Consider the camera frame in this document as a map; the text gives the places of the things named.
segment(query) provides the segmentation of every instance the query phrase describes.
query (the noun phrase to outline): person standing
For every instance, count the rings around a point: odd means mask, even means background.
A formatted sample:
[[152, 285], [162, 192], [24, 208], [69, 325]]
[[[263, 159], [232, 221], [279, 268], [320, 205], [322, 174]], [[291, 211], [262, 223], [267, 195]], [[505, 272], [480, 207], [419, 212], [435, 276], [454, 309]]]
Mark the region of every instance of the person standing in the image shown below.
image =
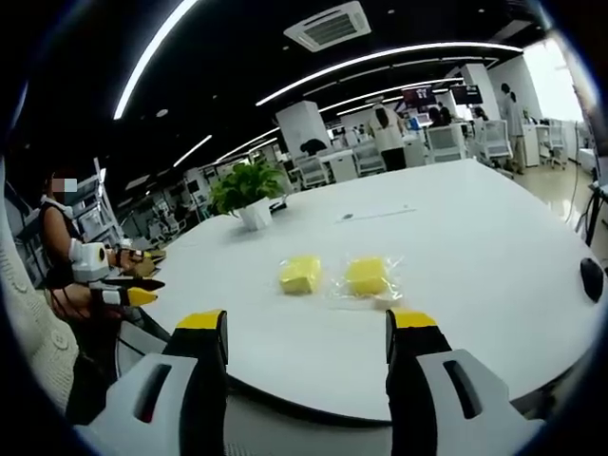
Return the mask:
[[381, 104], [373, 107], [368, 122], [368, 132], [373, 136], [376, 149], [382, 155], [387, 171], [396, 171], [406, 167], [406, 151], [402, 135], [403, 121], [392, 109], [386, 109]]
[[508, 84], [501, 85], [504, 94], [501, 103], [501, 117], [506, 121], [507, 134], [513, 151], [510, 165], [518, 174], [523, 174], [525, 159], [523, 156], [523, 111], [517, 103], [517, 96]]

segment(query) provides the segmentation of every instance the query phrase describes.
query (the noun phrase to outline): hand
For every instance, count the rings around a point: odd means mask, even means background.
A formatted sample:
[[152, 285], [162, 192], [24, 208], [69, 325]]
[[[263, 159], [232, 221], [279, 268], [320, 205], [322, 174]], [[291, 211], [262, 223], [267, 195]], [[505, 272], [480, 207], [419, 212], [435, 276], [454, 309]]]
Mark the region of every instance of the hand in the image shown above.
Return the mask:
[[121, 250], [121, 268], [124, 271], [131, 271], [138, 263], [143, 261], [143, 257], [139, 255], [132, 255], [132, 250]]
[[107, 250], [107, 261], [110, 266], [118, 267], [120, 263], [120, 267], [125, 271], [132, 270], [137, 263], [141, 263], [143, 258], [139, 255], [131, 255], [133, 251], [122, 249], [120, 250], [120, 261], [117, 258], [117, 253], [113, 250]]

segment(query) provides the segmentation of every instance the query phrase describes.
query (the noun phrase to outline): person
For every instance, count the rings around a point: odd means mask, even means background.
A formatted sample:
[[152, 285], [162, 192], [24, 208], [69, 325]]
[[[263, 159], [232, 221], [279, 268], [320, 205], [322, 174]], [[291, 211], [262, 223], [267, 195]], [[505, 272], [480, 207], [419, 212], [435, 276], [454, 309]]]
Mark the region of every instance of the person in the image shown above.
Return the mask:
[[449, 109], [447, 109], [447, 107], [445, 107], [443, 103], [439, 102], [437, 105], [439, 106], [439, 115], [444, 121], [444, 124], [450, 125], [452, 123], [453, 118], [452, 113], [449, 112]]
[[387, 171], [406, 167], [406, 152], [402, 140], [405, 126], [392, 109], [375, 104], [368, 121], [368, 133], [374, 138]]
[[[86, 286], [74, 283], [72, 273], [73, 251], [85, 241], [71, 207], [63, 204], [66, 192], [76, 187], [76, 180], [71, 179], [70, 174], [68, 170], [57, 170], [47, 175], [38, 218], [43, 249], [50, 263], [46, 286], [51, 293], [53, 311], [67, 319], [81, 319], [90, 317], [93, 299]], [[121, 251], [120, 257], [112, 249], [105, 252], [110, 266], [120, 266], [127, 271], [138, 261], [127, 251]]]
[[503, 100], [501, 102], [501, 118], [506, 121], [507, 133], [513, 160], [509, 166], [514, 172], [523, 174], [525, 160], [523, 158], [523, 111], [517, 103], [517, 96], [508, 84], [501, 85]]
[[428, 128], [437, 128], [439, 126], [447, 126], [446, 120], [441, 116], [439, 109], [435, 106], [428, 110], [428, 118], [432, 122]]
[[473, 108], [473, 113], [475, 114], [476, 119], [481, 119], [484, 122], [488, 121], [487, 115], [485, 114], [485, 111], [481, 106], [475, 106]]
[[312, 138], [311, 140], [307, 140], [302, 145], [300, 145], [300, 151], [308, 154], [309, 157], [314, 157], [318, 152], [327, 149], [327, 145], [325, 145], [321, 140], [317, 138]]

